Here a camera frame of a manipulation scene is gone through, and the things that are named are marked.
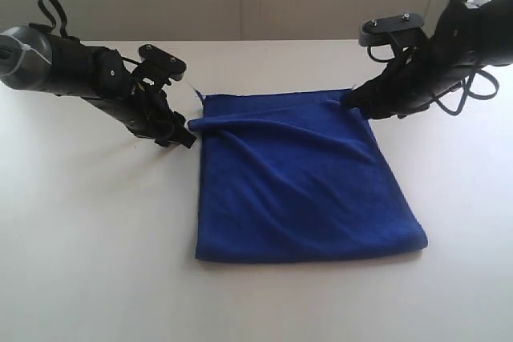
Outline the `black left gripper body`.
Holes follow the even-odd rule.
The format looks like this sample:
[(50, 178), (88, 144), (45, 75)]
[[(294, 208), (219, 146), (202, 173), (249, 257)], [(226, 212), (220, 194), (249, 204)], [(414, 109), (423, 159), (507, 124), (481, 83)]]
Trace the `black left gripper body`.
[(141, 80), (133, 80), (126, 97), (92, 99), (86, 101), (117, 121), (135, 137), (151, 139), (160, 146), (160, 140), (173, 133), (174, 113), (168, 105), (166, 93)]

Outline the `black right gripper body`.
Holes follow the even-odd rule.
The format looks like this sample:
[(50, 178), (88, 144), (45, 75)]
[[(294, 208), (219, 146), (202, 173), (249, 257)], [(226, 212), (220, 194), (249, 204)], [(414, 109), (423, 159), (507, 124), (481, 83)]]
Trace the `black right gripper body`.
[(432, 37), (403, 51), (380, 75), (363, 85), (370, 89), (368, 104), (384, 106), (387, 118), (405, 118), (429, 109), (433, 103), (440, 106), (443, 96), (459, 88), (466, 99), (480, 71), (481, 59), (466, 43)]

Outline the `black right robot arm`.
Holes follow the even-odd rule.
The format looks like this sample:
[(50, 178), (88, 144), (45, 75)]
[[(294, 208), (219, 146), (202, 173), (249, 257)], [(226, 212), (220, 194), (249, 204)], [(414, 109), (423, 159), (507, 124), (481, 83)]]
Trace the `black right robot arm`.
[(512, 64), (512, 0), (450, 4), (432, 36), (423, 24), (419, 14), (362, 23), (360, 46), (389, 46), (394, 55), (383, 60), (380, 75), (341, 98), (343, 107), (367, 119), (403, 119), (435, 104), (457, 116), (467, 99), (487, 101), (498, 94), (499, 81), (485, 69)]

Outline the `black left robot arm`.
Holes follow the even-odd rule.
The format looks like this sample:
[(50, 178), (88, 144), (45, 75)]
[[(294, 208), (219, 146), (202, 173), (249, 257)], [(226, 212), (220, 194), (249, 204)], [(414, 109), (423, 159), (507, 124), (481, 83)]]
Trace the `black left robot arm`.
[(13, 90), (81, 98), (137, 138), (161, 147), (191, 147), (196, 137), (164, 91), (182, 80), (186, 63), (152, 44), (142, 45), (139, 57), (128, 70), (117, 50), (12, 27), (1, 34), (1, 81)]

